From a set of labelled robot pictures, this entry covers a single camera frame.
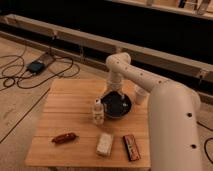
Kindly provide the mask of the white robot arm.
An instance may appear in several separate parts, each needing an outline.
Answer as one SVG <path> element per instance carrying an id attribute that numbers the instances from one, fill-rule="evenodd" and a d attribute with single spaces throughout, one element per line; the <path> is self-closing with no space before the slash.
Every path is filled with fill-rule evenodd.
<path id="1" fill-rule="evenodd" d="M 128 53 L 107 57 L 107 87 L 119 90 L 122 77 L 150 93 L 148 123 L 151 171 L 204 171 L 196 113 L 197 92 L 169 78 L 131 65 Z"/>

